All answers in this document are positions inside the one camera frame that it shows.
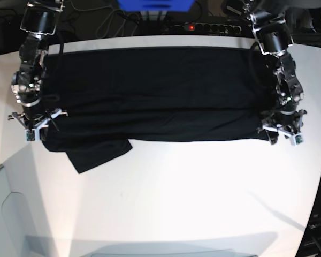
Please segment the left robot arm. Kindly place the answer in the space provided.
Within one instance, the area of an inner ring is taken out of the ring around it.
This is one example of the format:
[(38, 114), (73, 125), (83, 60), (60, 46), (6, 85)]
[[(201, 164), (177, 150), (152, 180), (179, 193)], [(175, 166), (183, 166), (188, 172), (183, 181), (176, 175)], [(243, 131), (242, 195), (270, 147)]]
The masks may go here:
[(298, 110), (304, 99), (303, 88), (296, 76), (296, 64), (288, 48), (293, 39), (286, 24), (285, 12), (294, 4), (291, 1), (223, 1), (221, 8), (227, 15), (242, 20), (251, 28), (255, 43), (263, 55), (271, 55), (277, 62), (272, 70), (276, 79), (273, 93), (276, 103), (262, 113), (262, 127), (271, 144), (279, 135), (289, 139), (291, 145), (304, 142), (301, 133), (305, 110)]

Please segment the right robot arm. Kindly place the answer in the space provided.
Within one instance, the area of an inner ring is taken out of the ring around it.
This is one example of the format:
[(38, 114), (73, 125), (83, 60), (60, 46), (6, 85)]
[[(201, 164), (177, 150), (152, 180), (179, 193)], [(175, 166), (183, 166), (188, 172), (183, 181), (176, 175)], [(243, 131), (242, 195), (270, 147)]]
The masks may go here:
[(60, 108), (49, 110), (43, 93), (48, 77), (44, 64), (49, 53), (47, 38), (55, 35), (63, 9), (64, 1), (28, 1), (20, 25), (27, 36), (19, 49), (20, 66), (13, 74), (11, 90), (23, 112), (13, 112), (7, 118), (23, 126), (26, 142), (44, 140), (49, 124), (64, 114)]

